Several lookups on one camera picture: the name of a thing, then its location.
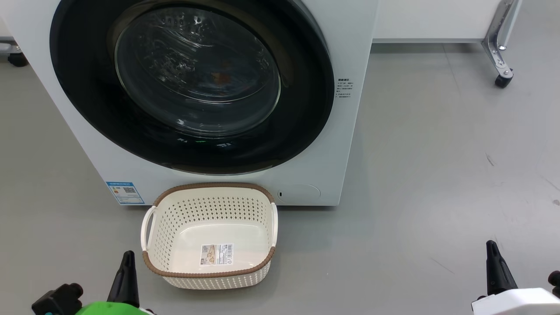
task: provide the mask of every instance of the metal stand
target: metal stand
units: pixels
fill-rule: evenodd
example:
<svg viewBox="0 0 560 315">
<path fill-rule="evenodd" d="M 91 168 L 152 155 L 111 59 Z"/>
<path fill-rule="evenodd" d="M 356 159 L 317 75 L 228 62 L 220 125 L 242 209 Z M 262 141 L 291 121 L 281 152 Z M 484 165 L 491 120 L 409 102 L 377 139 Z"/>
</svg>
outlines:
<svg viewBox="0 0 560 315">
<path fill-rule="evenodd" d="M 513 69 L 507 65 L 500 53 L 500 51 L 506 50 L 506 47 L 498 44 L 498 37 L 515 1 L 516 0 L 503 0 L 500 2 L 492 24 L 490 24 L 490 28 L 488 29 L 488 33 L 482 41 L 484 50 L 486 50 L 486 53 L 499 73 L 495 84 L 501 88 L 505 88 L 509 85 L 514 78 Z"/>
<path fill-rule="evenodd" d="M 8 55 L 8 61 L 16 67 L 24 67 L 29 63 L 20 47 L 13 38 L 0 37 L 0 56 Z"/>
</svg>

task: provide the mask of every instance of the gray floor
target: gray floor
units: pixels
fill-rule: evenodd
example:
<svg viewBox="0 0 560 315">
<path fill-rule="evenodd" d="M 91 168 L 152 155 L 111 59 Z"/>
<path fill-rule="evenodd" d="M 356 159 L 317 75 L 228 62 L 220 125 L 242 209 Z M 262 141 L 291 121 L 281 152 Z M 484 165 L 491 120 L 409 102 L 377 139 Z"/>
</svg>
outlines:
<svg viewBox="0 0 560 315">
<path fill-rule="evenodd" d="M 282 209 L 258 286 L 173 288 L 138 261 L 158 314 L 471 314 L 498 242 L 517 283 L 560 269 L 560 4 L 525 2 L 507 90 L 476 45 L 375 46 L 343 197 Z M 30 67 L 0 63 L 0 305 L 62 283 L 104 300 L 120 256 L 140 253 L 144 208 L 116 204 Z"/>
</svg>

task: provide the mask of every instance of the washing machine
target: washing machine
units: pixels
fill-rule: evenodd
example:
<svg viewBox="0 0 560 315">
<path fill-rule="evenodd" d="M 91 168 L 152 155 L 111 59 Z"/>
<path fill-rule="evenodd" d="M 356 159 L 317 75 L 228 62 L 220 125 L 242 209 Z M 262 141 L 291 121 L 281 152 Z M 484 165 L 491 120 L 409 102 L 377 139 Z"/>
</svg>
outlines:
<svg viewBox="0 0 560 315">
<path fill-rule="evenodd" d="M 247 182 L 279 205 L 332 206 L 376 7 L 3 0 L 0 14 L 121 205 L 183 184 Z"/>
</svg>

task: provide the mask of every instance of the washing machine door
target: washing machine door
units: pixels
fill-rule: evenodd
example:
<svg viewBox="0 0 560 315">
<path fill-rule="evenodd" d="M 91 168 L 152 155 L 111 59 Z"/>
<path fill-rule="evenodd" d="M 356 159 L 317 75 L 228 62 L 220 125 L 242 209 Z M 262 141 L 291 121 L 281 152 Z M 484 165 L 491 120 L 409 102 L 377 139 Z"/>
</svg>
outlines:
<svg viewBox="0 0 560 315">
<path fill-rule="evenodd" d="M 62 0 L 53 67 L 83 117 L 123 149 L 186 172 L 255 172 L 323 129 L 333 70 L 295 0 Z"/>
</svg>

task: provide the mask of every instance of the brown basket rim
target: brown basket rim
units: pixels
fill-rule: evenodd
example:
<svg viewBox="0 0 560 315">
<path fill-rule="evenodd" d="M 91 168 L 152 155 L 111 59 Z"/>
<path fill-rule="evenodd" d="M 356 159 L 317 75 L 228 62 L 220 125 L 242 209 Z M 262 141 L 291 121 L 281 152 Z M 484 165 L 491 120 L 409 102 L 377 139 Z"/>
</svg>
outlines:
<svg viewBox="0 0 560 315">
<path fill-rule="evenodd" d="M 188 185 L 181 185 L 170 188 L 164 191 L 154 202 L 153 205 L 157 207 L 160 202 L 167 197 L 168 195 L 182 190 L 187 189 L 195 189 L 195 188 L 214 188 L 214 187 L 233 187 L 233 188 L 250 188 L 255 189 L 263 193 L 271 203 L 274 202 L 274 198 L 272 195 L 263 187 L 255 184 L 249 183 L 198 183 L 198 184 L 188 184 Z M 227 271 L 227 272 L 210 272 L 207 274 L 189 274 L 184 272 L 169 272 L 163 271 L 152 264 L 150 261 L 150 256 L 148 255 L 147 251 L 142 252 L 142 258 L 144 259 L 144 263 L 154 274 L 160 275 L 162 277 L 173 277 L 173 278 L 191 278 L 191 279 L 207 279 L 207 278 L 221 278 L 221 277 L 233 277 L 233 276 L 242 276 L 252 274 L 253 272 L 257 272 L 264 268 L 270 260 L 272 256 L 274 256 L 274 252 L 276 251 L 276 247 L 272 246 L 270 251 L 268 252 L 267 257 L 261 262 L 260 264 L 256 265 L 253 268 L 243 269 L 243 270 L 236 270 L 236 271 Z"/>
</svg>

